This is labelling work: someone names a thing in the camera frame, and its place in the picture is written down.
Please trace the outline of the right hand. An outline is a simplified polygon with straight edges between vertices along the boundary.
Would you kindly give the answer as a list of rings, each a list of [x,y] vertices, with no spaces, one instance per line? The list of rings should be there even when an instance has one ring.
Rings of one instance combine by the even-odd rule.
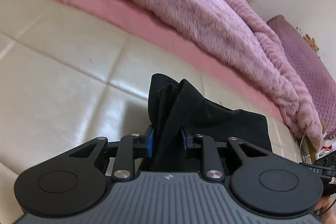
[[[324,224],[336,224],[336,217],[332,210],[335,204],[331,196],[324,196],[319,199],[316,204],[315,210],[320,210],[320,215],[318,218]]]

